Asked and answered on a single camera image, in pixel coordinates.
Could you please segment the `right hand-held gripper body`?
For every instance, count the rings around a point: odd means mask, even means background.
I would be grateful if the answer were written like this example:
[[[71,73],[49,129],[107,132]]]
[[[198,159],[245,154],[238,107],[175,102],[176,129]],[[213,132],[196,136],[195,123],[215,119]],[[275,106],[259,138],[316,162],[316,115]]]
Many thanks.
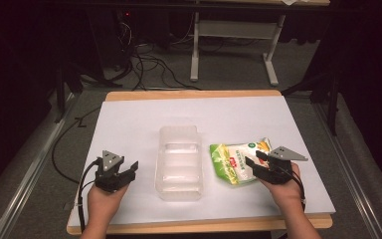
[[[291,162],[308,161],[308,158],[284,146],[279,146],[267,154],[269,162],[266,169],[268,172],[267,182],[271,184],[285,184],[291,180]]]

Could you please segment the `black metal stand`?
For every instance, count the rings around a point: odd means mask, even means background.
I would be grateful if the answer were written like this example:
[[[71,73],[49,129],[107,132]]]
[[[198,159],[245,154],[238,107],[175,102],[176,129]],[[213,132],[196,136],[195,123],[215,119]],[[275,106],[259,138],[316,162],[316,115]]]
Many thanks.
[[[335,123],[336,114],[338,112],[338,76],[332,73],[321,73],[281,91],[281,94],[287,97],[293,93],[306,90],[308,88],[311,88],[311,94],[309,98],[312,103],[320,104],[324,101],[328,102],[326,123],[330,132],[333,135],[336,135]]]
[[[56,122],[60,122],[67,109],[67,90],[73,94],[79,94],[83,91],[80,75],[72,65],[60,65],[57,68],[55,90],[58,110]]]

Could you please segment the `white table mat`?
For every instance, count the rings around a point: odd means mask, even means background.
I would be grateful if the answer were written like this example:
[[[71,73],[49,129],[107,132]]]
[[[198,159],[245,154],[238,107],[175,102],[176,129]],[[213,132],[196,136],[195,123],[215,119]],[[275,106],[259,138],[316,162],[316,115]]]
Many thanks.
[[[108,150],[138,165],[115,225],[277,216],[259,182],[248,176],[233,185],[211,158],[216,144],[257,150],[263,138],[308,154],[282,96],[105,102],[87,161]]]

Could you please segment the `person's left hand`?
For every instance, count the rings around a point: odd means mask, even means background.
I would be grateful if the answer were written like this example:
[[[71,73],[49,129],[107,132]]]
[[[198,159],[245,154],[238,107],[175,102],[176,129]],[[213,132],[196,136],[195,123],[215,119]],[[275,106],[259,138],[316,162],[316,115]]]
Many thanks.
[[[89,222],[108,223],[116,214],[127,188],[128,186],[123,186],[116,192],[109,193],[94,185],[88,193]]]

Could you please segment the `person's right hand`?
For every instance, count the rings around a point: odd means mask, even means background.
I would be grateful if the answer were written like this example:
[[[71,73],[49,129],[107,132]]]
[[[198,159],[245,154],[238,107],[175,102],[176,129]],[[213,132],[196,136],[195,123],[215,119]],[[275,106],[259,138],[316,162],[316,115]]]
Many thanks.
[[[303,212],[301,189],[293,179],[285,184],[271,184],[261,180],[261,184],[269,190],[282,215]]]

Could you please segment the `black computer tower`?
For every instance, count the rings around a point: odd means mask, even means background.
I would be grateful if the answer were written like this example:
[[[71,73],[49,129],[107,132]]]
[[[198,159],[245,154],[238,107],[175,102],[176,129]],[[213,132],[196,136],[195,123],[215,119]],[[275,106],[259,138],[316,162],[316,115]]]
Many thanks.
[[[115,10],[88,10],[97,55],[103,69],[123,70],[132,54],[130,28],[117,18]]]

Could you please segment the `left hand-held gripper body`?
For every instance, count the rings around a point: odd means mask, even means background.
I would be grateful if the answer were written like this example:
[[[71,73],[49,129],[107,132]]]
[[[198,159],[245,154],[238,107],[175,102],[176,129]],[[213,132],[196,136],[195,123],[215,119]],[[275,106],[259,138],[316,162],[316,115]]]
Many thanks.
[[[103,191],[114,193],[128,183],[120,183],[119,168],[124,163],[124,157],[108,150],[102,152],[102,157],[97,159],[98,168],[95,173],[95,186]]]

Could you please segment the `clear plastic container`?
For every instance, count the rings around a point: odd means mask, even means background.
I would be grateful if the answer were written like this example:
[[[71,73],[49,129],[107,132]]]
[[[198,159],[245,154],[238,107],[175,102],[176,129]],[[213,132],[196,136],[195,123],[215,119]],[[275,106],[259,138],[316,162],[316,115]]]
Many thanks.
[[[165,201],[196,201],[203,192],[201,137],[195,125],[159,131],[155,189]]]

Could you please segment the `aluminium floor rail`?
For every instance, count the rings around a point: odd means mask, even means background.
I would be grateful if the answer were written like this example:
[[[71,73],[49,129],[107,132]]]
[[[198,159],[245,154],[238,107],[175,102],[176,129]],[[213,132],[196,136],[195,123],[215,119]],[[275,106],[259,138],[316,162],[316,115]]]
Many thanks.
[[[0,239],[8,239],[47,162],[47,155],[61,132],[66,114],[79,94],[64,97],[66,110],[60,113],[57,96],[51,95],[53,108],[33,131],[0,177]]]
[[[343,173],[343,179],[350,191],[352,199],[363,219],[364,225],[367,228],[368,233],[372,239],[382,239],[382,225],[380,224],[376,213],[374,212],[371,202],[366,193],[361,187],[359,180],[357,179],[355,172],[353,171],[348,158],[343,150],[336,135],[334,135],[327,124],[326,113],[319,104],[312,105],[313,110],[319,117],[321,125],[325,130],[327,137],[329,138],[335,154],[337,155],[337,161],[339,168]]]

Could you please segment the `green and white snack bag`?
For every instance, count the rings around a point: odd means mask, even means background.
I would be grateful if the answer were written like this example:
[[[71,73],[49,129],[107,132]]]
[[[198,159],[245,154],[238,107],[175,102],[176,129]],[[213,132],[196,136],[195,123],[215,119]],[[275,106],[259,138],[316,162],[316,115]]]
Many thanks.
[[[256,178],[253,170],[247,166],[246,158],[255,164],[269,167],[265,159],[259,159],[256,152],[269,154],[272,150],[270,140],[266,137],[259,141],[241,144],[211,144],[210,154],[216,175],[231,185],[251,182]]]

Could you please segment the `white metal desk frame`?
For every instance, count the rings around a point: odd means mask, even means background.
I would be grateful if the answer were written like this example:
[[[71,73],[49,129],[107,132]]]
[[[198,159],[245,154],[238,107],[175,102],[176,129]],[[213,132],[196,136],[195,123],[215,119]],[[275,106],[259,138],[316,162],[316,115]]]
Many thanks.
[[[280,15],[273,22],[249,22],[233,20],[201,19],[196,12],[193,16],[193,50],[191,55],[190,81],[199,80],[200,39],[220,40],[222,43],[232,45],[253,44],[264,42],[267,46],[262,53],[262,62],[267,72],[271,86],[279,84],[277,73],[273,64],[273,56],[285,24],[285,15]]]

